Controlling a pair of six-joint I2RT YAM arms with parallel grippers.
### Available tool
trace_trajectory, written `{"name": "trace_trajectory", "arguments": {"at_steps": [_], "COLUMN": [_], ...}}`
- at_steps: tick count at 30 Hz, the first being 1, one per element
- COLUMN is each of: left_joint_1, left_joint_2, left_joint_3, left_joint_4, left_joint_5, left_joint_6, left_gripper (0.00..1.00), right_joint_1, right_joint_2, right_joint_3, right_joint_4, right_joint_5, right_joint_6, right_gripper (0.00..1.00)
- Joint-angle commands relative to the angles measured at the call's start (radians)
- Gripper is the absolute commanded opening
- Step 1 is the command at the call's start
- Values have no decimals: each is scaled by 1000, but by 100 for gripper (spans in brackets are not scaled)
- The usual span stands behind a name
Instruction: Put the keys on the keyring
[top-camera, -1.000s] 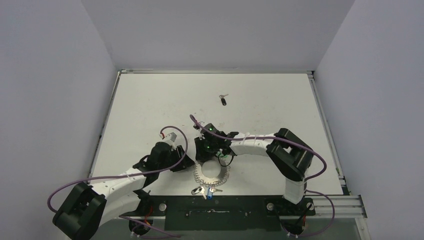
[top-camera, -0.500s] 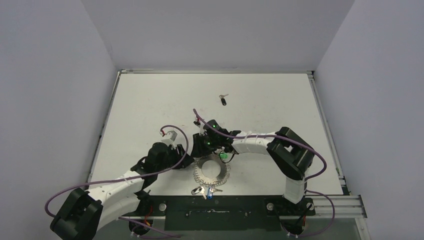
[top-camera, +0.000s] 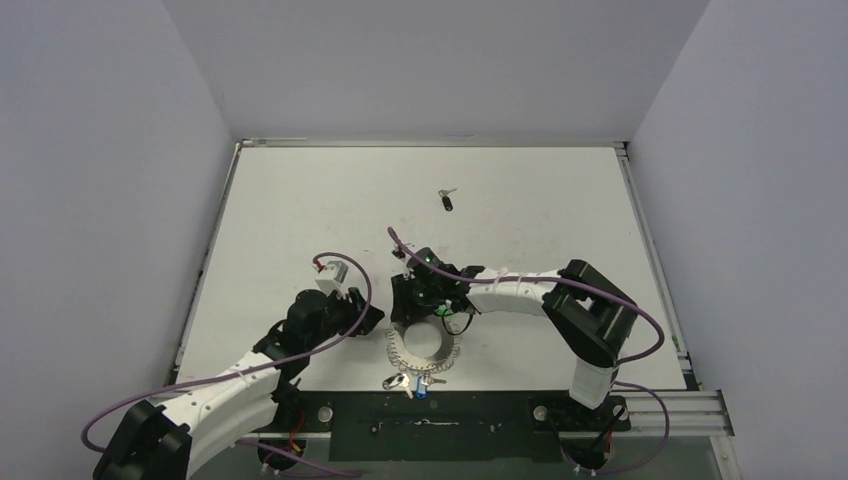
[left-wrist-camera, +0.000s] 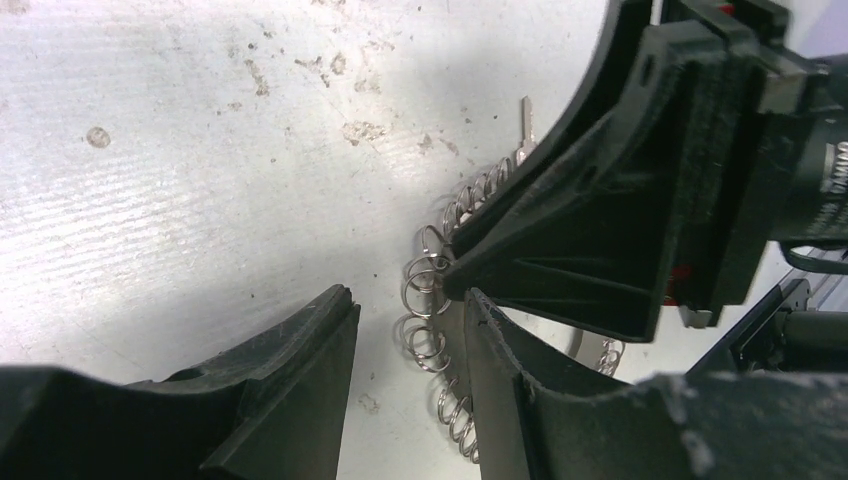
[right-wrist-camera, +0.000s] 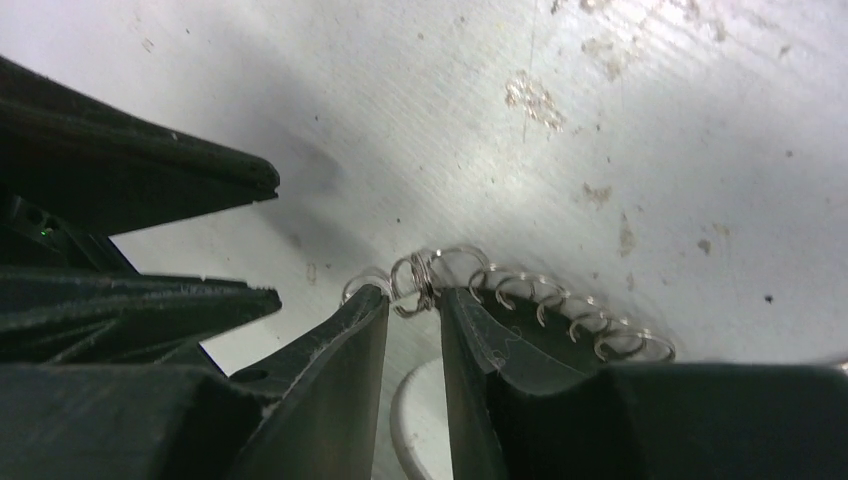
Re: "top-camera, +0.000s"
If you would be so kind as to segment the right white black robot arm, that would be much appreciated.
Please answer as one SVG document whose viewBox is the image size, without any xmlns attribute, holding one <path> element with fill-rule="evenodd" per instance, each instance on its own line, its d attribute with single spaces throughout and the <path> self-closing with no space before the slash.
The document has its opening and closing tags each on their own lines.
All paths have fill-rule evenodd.
<svg viewBox="0 0 848 480">
<path fill-rule="evenodd" d="M 592 265 L 519 273 L 483 266 L 458 269 L 429 248 L 391 279 L 391 320 L 410 326 L 443 313 L 525 314 L 548 319 L 576 357 L 570 398 L 596 409 L 618 374 L 620 351 L 637 318 L 630 298 Z"/>
</svg>

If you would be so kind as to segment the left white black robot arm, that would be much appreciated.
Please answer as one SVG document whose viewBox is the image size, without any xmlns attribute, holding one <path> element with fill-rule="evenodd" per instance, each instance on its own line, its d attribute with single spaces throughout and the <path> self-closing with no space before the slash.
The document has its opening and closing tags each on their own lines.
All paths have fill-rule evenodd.
<svg viewBox="0 0 848 480">
<path fill-rule="evenodd" d="M 212 382 L 160 404 L 135 403 L 97 465 L 96 479 L 186 479 L 243 436 L 268 426 L 301 426 L 293 384 L 331 339 L 370 333 L 385 313 L 355 287 L 298 293 L 286 316 Z"/>
</svg>

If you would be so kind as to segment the key with blue tag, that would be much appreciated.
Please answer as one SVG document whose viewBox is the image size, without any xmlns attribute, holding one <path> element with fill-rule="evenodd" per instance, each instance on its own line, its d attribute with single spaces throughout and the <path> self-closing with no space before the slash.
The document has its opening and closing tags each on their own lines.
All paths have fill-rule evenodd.
<svg viewBox="0 0 848 480">
<path fill-rule="evenodd" d="M 419 375 L 416 379 L 413 395 L 415 399 L 423 400 L 428 396 L 429 389 L 434 385 L 445 384 L 444 379 L 436 378 L 431 374 Z"/>
</svg>

